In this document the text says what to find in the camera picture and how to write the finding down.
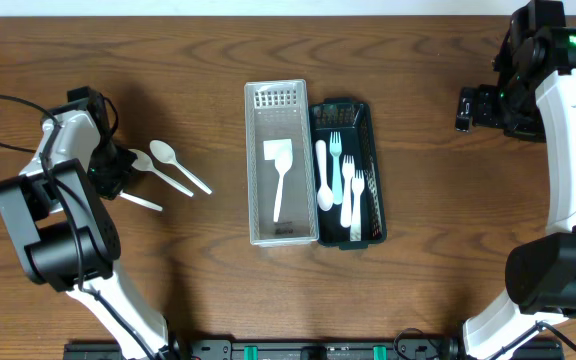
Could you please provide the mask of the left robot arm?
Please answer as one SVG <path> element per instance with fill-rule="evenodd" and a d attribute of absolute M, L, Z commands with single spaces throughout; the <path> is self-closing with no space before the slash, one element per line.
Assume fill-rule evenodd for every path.
<path fill-rule="evenodd" d="M 30 163 L 0 182 L 0 214 L 26 276 L 80 302 L 125 359 L 180 359 L 165 317 L 119 262 L 119 234 L 88 173 L 117 156 L 103 105 L 49 110 Z"/>

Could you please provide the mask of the white plastic fork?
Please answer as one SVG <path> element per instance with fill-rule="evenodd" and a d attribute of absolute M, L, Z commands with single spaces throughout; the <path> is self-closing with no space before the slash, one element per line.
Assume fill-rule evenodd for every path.
<path fill-rule="evenodd" d="M 355 163 L 354 157 L 351 155 L 345 155 L 342 162 L 342 176 L 344 180 L 343 188 L 343 202 L 341 205 L 340 213 L 340 225 L 343 228 L 349 228 L 351 226 L 351 184 L 352 179 L 355 174 Z"/>
<path fill-rule="evenodd" d="M 352 179 L 353 208 L 351 214 L 350 241 L 361 240 L 361 195 L 365 188 L 362 170 L 357 170 Z"/>

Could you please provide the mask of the white plastic spoon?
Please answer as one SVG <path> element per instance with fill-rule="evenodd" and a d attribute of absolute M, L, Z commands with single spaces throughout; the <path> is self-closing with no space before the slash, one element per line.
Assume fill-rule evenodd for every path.
<path fill-rule="evenodd" d="M 317 191 L 317 203 L 322 211 L 329 211 L 333 206 L 334 195 L 328 185 L 327 178 L 327 148 L 323 140 L 315 143 L 315 152 L 317 156 L 320 187 Z"/>
<path fill-rule="evenodd" d="M 277 191 L 275 196 L 274 202 L 274 212 L 273 212 L 273 221 L 277 223 L 280 217 L 281 211 L 281 203 L 282 203 L 282 195 L 283 195 L 283 185 L 284 185 L 284 177 L 287 172 L 291 169 L 293 163 L 293 154 L 292 150 L 288 146 L 284 146 L 280 149 L 277 153 L 275 158 L 275 169 L 278 172 L 279 180 L 277 185 Z"/>
<path fill-rule="evenodd" d="M 201 179 L 186 169 L 177 159 L 175 150 L 166 142 L 161 140 L 151 140 L 149 148 L 154 157 L 162 163 L 175 166 L 182 174 L 192 181 L 199 189 L 206 194 L 212 194 L 212 189 Z"/>
<path fill-rule="evenodd" d="M 135 203 L 135 204 L 137 204 L 137 205 L 146 207 L 146 208 L 148 208 L 148 209 L 151 209 L 151 210 L 154 210 L 154 211 L 158 211 L 158 212 L 162 212 L 162 211 L 163 211 L 163 207 L 162 207 L 162 206 L 160 206 L 160 205 L 158 205 L 158 204 L 155 204 L 155 203 L 153 203 L 153 202 L 151 202 L 151 201 L 145 200 L 145 199 L 143 199 L 143 198 L 134 196 L 134 195 L 132 195 L 132 194 L 128 194 L 128 193 L 122 191 L 122 192 L 120 192 L 118 195 L 119 195 L 119 197 L 121 197 L 121 198 L 123 198 L 123 199 L 125 199 L 125 200 L 131 201 L 131 202 L 133 202 L 133 203 Z"/>
<path fill-rule="evenodd" d="M 142 171 L 142 172 L 151 172 L 151 173 L 155 174 L 156 176 L 158 176 L 159 178 L 161 178 L 168 185 L 175 188 L 177 191 L 183 193 L 184 195 L 186 195 L 188 197 L 194 196 L 194 193 L 191 190 L 189 190 L 187 187 L 181 185 L 176 180 L 172 179 L 168 175 L 159 171 L 154 166 L 154 163 L 153 163 L 153 161 L 149 155 L 147 155 L 143 151 L 137 150 L 137 149 L 130 149 L 130 152 L 136 156 L 136 160 L 132 163 L 132 167 L 134 169 L 136 169 L 138 171 Z"/>

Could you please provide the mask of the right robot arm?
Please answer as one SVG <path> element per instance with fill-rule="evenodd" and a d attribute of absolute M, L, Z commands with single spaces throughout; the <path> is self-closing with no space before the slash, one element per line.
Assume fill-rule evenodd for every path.
<path fill-rule="evenodd" d="M 513 21 L 494 68 L 496 85 L 461 92 L 455 126 L 544 143 L 549 213 L 543 237 L 510 253 L 502 292 L 463 323 L 468 359 L 509 359 L 541 331 L 576 319 L 576 29 Z"/>

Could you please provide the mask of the white plastic utensil handle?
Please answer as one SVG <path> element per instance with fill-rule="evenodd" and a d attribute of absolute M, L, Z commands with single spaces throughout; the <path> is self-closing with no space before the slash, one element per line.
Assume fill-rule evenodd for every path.
<path fill-rule="evenodd" d="M 333 175 L 332 175 L 333 204 L 340 205 L 343 202 L 342 175 L 340 167 L 342 141 L 341 141 L 341 135 L 337 131 L 333 131 L 330 134 L 329 152 L 332 156 L 332 164 L 333 164 Z"/>

